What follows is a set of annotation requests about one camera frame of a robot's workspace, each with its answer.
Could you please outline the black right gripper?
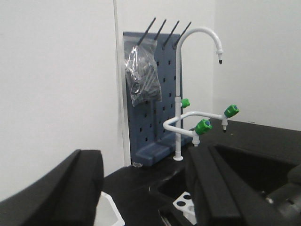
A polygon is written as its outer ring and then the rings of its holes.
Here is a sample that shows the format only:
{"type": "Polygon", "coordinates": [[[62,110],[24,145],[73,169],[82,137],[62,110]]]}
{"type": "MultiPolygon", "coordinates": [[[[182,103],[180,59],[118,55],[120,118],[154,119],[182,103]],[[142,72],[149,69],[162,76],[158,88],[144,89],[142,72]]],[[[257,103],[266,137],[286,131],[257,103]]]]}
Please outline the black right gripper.
{"type": "Polygon", "coordinates": [[[265,196],[267,219],[275,226],[301,224],[301,166],[264,171],[268,181],[265,196]]]}

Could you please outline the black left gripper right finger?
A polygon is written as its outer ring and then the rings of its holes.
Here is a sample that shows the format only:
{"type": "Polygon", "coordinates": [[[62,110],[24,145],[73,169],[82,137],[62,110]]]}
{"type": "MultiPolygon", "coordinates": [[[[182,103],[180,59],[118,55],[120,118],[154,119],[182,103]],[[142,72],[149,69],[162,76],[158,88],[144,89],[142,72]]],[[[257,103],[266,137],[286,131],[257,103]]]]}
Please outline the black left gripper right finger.
{"type": "Polygon", "coordinates": [[[186,184],[199,226],[277,226],[279,214],[225,162],[215,148],[189,148],[186,184]]]}

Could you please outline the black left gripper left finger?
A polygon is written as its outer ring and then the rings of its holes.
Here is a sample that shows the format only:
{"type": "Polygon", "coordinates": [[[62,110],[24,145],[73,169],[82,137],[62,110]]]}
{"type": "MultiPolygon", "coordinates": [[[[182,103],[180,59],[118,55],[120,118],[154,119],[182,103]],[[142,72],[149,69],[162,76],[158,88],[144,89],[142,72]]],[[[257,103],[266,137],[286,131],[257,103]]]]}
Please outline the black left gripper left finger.
{"type": "Polygon", "coordinates": [[[76,150],[24,190],[1,201],[2,226],[92,226],[103,188],[99,150],[76,150]]]}

